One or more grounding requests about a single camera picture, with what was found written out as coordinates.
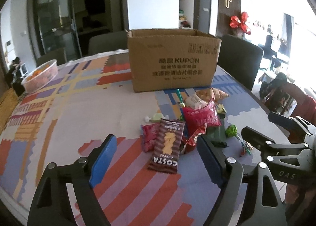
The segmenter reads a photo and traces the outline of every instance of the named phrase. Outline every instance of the cardboard box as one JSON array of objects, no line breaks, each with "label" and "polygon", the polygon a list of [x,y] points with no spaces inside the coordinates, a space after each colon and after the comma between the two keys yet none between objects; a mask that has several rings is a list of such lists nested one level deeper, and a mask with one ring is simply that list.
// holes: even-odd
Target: cardboard box
[{"label": "cardboard box", "polygon": [[128,33],[135,92],[209,86],[221,40],[197,30],[148,29]]}]

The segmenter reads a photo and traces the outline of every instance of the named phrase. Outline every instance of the door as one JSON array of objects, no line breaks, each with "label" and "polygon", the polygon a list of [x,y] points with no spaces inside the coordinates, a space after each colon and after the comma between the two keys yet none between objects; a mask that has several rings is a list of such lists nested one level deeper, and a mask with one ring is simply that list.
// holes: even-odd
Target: door
[{"label": "door", "polygon": [[233,34],[229,26],[230,17],[236,15],[240,17],[241,0],[218,0],[218,15],[216,37],[222,37],[225,34]]},{"label": "door", "polygon": [[194,0],[193,28],[204,33],[210,32],[211,0]]},{"label": "door", "polygon": [[34,21],[41,55],[64,48],[67,60],[81,57],[71,0],[34,0]]}]

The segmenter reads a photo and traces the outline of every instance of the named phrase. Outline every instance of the black tv screen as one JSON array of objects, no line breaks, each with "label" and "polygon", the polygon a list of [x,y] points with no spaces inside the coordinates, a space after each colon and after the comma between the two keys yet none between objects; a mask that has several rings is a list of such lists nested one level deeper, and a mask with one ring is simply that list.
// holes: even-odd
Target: black tv screen
[{"label": "black tv screen", "polygon": [[85,0],[84,4],[89,15],[105,13],[104,0]]}]

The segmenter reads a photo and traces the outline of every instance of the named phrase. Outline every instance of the yellow cloth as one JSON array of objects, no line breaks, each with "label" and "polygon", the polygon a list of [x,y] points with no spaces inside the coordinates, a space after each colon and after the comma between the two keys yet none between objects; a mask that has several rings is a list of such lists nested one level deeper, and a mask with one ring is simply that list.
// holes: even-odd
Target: yellow cloth
[{"label": "yellow cloth", "polygon": [[0,98],[0,134],[18,103],[18,97],[13,88],[7,90]]}]

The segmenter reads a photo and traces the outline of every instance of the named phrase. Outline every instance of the cabinet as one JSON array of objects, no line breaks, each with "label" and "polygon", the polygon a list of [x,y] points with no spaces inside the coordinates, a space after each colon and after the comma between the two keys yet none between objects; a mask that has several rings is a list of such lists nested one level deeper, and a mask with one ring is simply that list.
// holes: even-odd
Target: cabinet
[{"label": "cabinet", "polygon": [[237,15],[240,17],[241,0],[218,0],[218,15],[216,37],[222,37],[225,34],[233,34],[229,26],[230,17]]}]

